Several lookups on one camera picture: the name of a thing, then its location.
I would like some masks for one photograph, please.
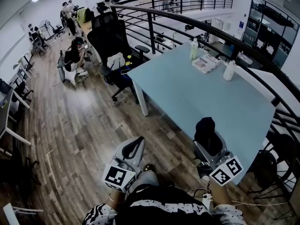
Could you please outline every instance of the black metal railing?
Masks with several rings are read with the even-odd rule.
[[[260,82],[274,97],[275,99],[272,101],[272,104],[274,106],[277,106],[279,103],[286,109],[286,111],[283,111],[281,109],[277,109],[274,115],[275,121],[273,122],[274,125],[279,125],[284,127],[287,132],[291,135],[291,137],[294,139],[294,141],[300,145],[299,140],[297,139],[294,132],[298,132],[300,128],[300,118],[295,114],[295,112],[290,108],[290,106],[284,101],[278,93],[269,86],[262,78],[260,78],[256,73],[254,73],[251,69],[249,69],[247,66],[245,66],[243,63],[241,63],[239,60],[237,60],[239,52],[242,52],[250,57],[251,59],[256,60],[258,63],[260,63],[264,70],[267,70],[268,72],[272,73],[292,94],[293,96],[298,100],[300,105],[300,91],[298,88],[294,85],[293,82],[283,73],[271,60],[266,58],[265,56],[261,55],[257,50],[254,50],[247,44],[243,43],[242,41],[238,40],[237,38],[213,27],[210,26],[204,22],[197,21],[195,19],[175,14],[175,13],[169,13],[157,9],[152,8],[141,8],[139,6],[125,6],[125,5],[111,5],[112,11],[120,16],[120,13],[118,13],[120,10],[132,10],[136,12],[143,12],[146,14],[146,18],[141,17],[135,17],[132,15],[132,13],[129,14],[123,14],[125,17],[134,18],[139,20],[140,22],[143,22],[141,24],[136,24],[134,22],[129,22],[125,20],[125,22],[128,24],[127,28],[127,35],[131,38],[136,39],[137,41],[144,43],[145,45],[149,46],[152,49],[152,53],[155,54],[156,51],[160,53],[164,53],[159,47],[156,47],[156,45],[161,45],[166,49],[172,49],[174,47],[174,44],[181,45],[183,44],[183,41],[179,41],[175,39],[174,37],[170,37],[162,32],[155,31],[153,26],[155,25],[157,28],[164,28],[170,31],[177,32],[178,34],[183,35],[184,37],[188,39],[194,39],[196,38],[199,43],[203,44],[207,50],[214,51],[218,57],[224,60],[235,60],[237,65],[240,66],[244,71],[246,71],[248,74],[250,74],[252,77],[254,77],[258,82]],[[220,39],[223,39],[226,43],[230,44],[233,48],[231,54],[228,54],[226,52],[223,52],[219,49],[217,49],[214,45],[209,44],[208,42],[205,42],[201,40],[198,37],[192,36],[184,31],[181,31],[174,27],[169,27],[165,24],[159,23],[157,21],[154,21],[155,16],[161,16],[165,18],[172,19],[177,22],[182,22],[184,24],[190,25],[195,28],[199,28],[211,35],[214,35]],[[164,42],[159,41],[158,38],[155,35],[159,35],[161,38],[165,38],[170,40],[173,43],[173,46],[169,46],[164,44]],[[270,128],[276,132],[277,129],[271,125]]]
[[[204,10],[204,9],[225,9],[232,8],[233,0],[125,0],[119,2],[118,5],[131,5],[140,8],[153,8],[161,11],[168,11],[173,13],[180,13],[190,10]],[[124,14],[125,9],[120,9],[119,14]],[[127,15],[134,14],[137,11],[127,13]],[[141,14],[137,17],[143,17],[146,14]]]

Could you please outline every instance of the chair armrest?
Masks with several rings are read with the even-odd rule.
[[[136,48],[137,50],[139,50],[140,52],[143,52],[143,53],[148,53],[148,52],[150,52],[150,49],[149,49],[149,48],[144,47],[144,46],[142,46],[142,45],[135,46],[135,48]]]

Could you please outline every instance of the standing fan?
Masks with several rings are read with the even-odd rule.
[[[42,32],[48,32],[49,37],[51,37],[49,30],[52,31],[53,27],[51,26],[49,20],[43,20],[43,21],[41,21],[41,23],[39,24],[39,29]]]

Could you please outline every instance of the paper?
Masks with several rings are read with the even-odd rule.
[[[216,68],[220,63],[220,60],[216,59],[215,57],[209,54],[205,54],[202,57],[194,60],[192,62],[192,65],[204,74],[207,74],[209,71]]]
[[[239,175],[243,170],[244,169],[239,159],[237,156],[234,156],[217,167],[210,174],[210,177],[212,177],[219,185],[224,186],[226,183],[230,182],[237,175]]]

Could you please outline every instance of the bottle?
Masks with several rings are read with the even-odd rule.
[[[194,61],[197,58],[197,50],[198,50],[198,41],[196,38],[194,38],[191,44],[191,54],[190,54],[190,59],[192,61]]]
[[[235,61],[234,60],[230,61],[223,75],[225,80],[230,81],[232,79],[235,67],[236,67]]]

